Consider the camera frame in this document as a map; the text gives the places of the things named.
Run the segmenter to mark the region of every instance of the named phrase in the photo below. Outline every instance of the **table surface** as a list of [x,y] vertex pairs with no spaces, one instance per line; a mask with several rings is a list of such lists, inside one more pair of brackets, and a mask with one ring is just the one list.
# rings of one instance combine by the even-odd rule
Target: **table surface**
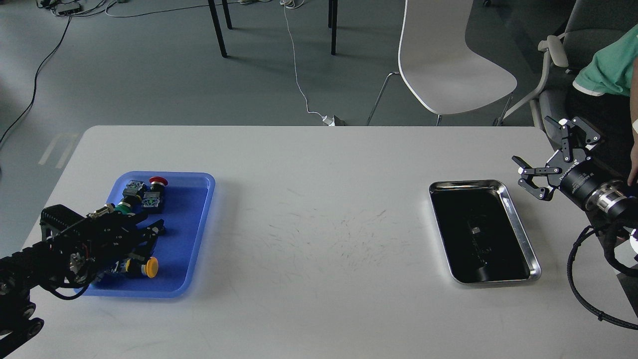
[[[551,149],[523,127],[91,128],[47,205],[89,213],[128,171],[210,173],[193,283],[171,300],[65,302],[33,289],[45,327],[11,357],[635,357],[635,332],[598,322],[569,290],[584,213],[561,194],[532,198],[512,155],[541,165]],[[508,187],[538,281],[451,278],[428,186],[481,179]],[[35,225],[26,245],[39,239]],[[581,247],[575,277],[593,304],[635,321],[596,241]]]

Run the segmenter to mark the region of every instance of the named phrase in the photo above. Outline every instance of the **gray floor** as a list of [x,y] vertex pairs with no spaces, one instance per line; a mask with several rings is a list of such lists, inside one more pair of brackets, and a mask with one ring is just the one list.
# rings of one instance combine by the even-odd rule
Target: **gray floor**
[[[97,1],[81,3],[90,7]],[[129,0],[110,13],[200,4],[205,2]],[[341,1],[337,56],[330,55],[326,0],[306,0],[301,8],[288,11],[299,80],[311,111],[335,114],[350,126],[365,125],[385,76],[397,70],[403,4]],[[572,5],[569,0],[494,0],[492,7],[484,8],[482,1],[474,1],[466,40],[475,52],[515,75],[514,101],[535,87],[542,59],[535,47],[561,26]],[[21,247],[63,171],[66,155],[91,126],[322,125],[319,116],[306,114],[295,84],[290,37],[278,1],[231,4],[230,13],[235,29],[223,29],[228,59],[219,55],[206,7],[71,21],[63,44],[38,78],[33,109],[0,148],[0,257]],[[2,132],[29,103],[35,71],[65,25],[66,19],[37,9],[32,0],[0,5]],[[501,100],[447,116],[443,125],[489,126],[504,105]],[[371,125],[431,126],[435,121],[394,77]],[[532,126],[529,110],[521,109],[505,125]],[[144,133],[139,135],[144,141]],[[161,143],[149,145],[161,149]],[[105,151],[95,149],[98,165]]]

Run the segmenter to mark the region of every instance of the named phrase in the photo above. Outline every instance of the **gray office chair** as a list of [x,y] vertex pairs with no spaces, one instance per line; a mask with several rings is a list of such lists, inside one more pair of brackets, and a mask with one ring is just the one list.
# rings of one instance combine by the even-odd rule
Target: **gray office chair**
[[565,98],[578,71],[591,62],[596,51],[618,40],[636,24],[636,0],[577,0],[565,32],[548,36],[538,45],[538,50],[544,52],[538,86],[503,118],[529,103],[534,125],[545,131],[554,148],[559,147],[560,131],[545,117],[567,118]]

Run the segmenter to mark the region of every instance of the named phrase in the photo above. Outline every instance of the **stainless steel tray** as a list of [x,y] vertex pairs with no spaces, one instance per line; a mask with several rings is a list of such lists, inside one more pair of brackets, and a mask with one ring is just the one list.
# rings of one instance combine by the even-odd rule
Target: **stainless steel tray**
[[503,183],[435,182],[429,192],[455,280],[515,284],[540,277],[540,265]]

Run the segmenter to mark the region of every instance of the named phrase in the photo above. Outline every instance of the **plastic tray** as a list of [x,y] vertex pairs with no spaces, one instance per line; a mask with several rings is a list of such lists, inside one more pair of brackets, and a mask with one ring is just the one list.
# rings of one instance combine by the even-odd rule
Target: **plastic tray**
[[158,238],[153,256],[159,261],[159,272],[150,278],[105,276],[91,284],[85,295],[137,298],[175,298],[183,294],[193,278],[204,225],[211,206],[215,179],[198,172],[128,172],[115,182],[107,203],[117,204],[130,180],[144,181],[153,176],[166,178],[163,213],[149,215],[138,227],[163,219],[166,234]]

